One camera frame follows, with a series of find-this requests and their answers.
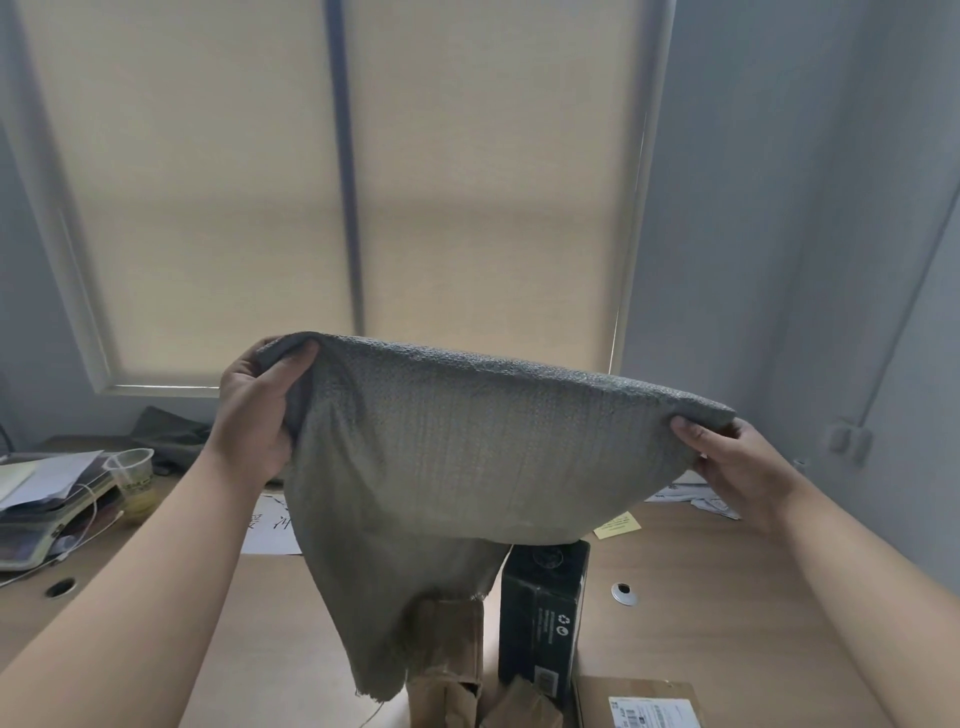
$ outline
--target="gray knitted fabric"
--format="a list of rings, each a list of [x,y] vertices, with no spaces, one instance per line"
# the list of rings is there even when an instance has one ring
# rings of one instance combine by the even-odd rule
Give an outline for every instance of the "gray knitted fabric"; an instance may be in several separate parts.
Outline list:
[[[563,544],[670,483],[695,453],[671,416],[733,412],[618,376],[303,332],[320,353],[288,395],[285,491],[357,690],[403,687],[405,616],[422,596],[485,596],[510,544]]]

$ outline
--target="gray wall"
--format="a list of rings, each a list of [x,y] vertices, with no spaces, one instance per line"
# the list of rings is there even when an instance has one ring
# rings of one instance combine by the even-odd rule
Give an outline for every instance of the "gray wall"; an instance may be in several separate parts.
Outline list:
[[[624,376],[756,413],[866,8],[677,4]]]
[[[756,421],[841,505],[960,591],[960,215],[867,426],[865,468],[824,452],[860,418],[960,181],[960,4],[874,2]]]
[[[866,5],[678,3],[626,376],[756,411]],[[0,221],[0,371],[21,442],[127,431],[147,401],[92,393],[6,140]],[[213,414],[209,400],[153,403]]]
[[[814,455],[828,422],[862,414],[947,213],[958,34],[960,4],[873,4],[758,415],[792,455]]]

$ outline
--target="yellow sticky note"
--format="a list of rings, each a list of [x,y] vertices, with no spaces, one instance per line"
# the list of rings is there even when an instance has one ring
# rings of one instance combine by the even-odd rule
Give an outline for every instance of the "yellow sticky note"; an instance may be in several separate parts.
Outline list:
[[[619,536],[621,533],[630,533],[640,530],[640,524],[630,513],[624,513],[617,516],[612,521],[604,523],[599,528],[594,528],[593,533],[598,539],[609,539],[610,536]]]

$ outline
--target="plastic cup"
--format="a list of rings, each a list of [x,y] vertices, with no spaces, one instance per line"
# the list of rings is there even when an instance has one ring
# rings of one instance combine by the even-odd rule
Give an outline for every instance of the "plastic cup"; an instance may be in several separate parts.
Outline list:
[[[146,521],[159,505],[152,482],[153,456],[152,449],[137,448],[117,452],[104,462],[104,470],[110,473],[123,494],[124,511],[129,521]]]

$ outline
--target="desk grommet hole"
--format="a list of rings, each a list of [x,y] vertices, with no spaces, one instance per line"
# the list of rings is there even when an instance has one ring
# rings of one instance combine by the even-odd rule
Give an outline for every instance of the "desk grommet hole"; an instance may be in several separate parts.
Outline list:
[[[48,599],[56,599],[59,596],[68,594],[77,586],[77,580],[72,576],[67,576],[54,584],[50,589],[43,593]]]
[[[632,607],[636,604],[636,594],[634,594],[634,590],[631,589],[629,584],[625,584],[622,581],[618,581],[616,584],[611,586],[610,593],[613,595],[614,599],[624,606]]]

